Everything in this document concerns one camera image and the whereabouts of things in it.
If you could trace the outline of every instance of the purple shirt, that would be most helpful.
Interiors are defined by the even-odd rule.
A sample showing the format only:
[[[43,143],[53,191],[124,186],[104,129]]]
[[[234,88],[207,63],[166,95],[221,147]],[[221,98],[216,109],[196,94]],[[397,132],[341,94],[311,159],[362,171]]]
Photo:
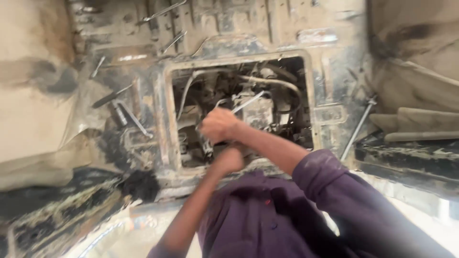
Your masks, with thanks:
[[[329,150],[307,155],[292,179],[255,170],[217,191],[198,230],[203,257],[454,257]],[[148,257],[184,255],[158,244]]]

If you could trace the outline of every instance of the person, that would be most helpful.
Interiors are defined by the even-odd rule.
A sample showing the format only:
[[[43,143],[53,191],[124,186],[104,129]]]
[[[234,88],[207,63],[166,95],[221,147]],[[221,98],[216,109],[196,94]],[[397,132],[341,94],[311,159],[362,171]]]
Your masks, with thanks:
[[[200,131],[212,143],[237,143],[216,157],[150,258],[185,257],[195,232],[205,258],[454,257],[329,150],[309,152],[223,108],[212,110]],[[244,168],[244,146],[292,179],[255,170],[215,191],[220,179]]]

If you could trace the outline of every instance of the screwdriver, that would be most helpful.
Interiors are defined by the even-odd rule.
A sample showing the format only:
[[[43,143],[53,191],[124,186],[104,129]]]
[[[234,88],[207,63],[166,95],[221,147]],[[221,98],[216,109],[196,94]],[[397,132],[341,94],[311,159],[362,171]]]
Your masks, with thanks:
[[[94,104],[92,104],[92,108],[99,108],[99,107],[109,103],[110,101],[116,99],[123,91],[129,89],[130,87],[132,87],[132,84],[129,85],[128,87],[118,91],[118,92],[112,92],[112,93],[108,94],[107,96],[99,99]]]

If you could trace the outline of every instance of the hand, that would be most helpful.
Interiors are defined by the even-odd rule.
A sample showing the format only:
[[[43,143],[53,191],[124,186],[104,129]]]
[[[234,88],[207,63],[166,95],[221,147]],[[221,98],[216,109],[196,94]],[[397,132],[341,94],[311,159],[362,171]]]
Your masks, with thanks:
[[[242,170],[246,164],[244,162],[244,152],[246,147],[240,143],[233,143],[226,147],[213,161],[207,171],[208,176],[221,179],[233,172]]]
[[[216,107],[201,122],[199,130],[212,144],[217,144],[224,140],[234,140],[232,131],[238,124],[244,122],[237,119],[229,109]]]

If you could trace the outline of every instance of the rectangular opening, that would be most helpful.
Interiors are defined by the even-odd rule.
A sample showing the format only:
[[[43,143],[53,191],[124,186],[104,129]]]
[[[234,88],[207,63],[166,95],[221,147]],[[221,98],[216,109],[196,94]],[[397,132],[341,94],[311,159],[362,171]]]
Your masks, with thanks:
[[[210,146],[196,130],[216,106],[240,108],[235,115],[247,124],[313,148],[301,57],[178,69],[172,85],[184,168],[209,164],[228,145]]]

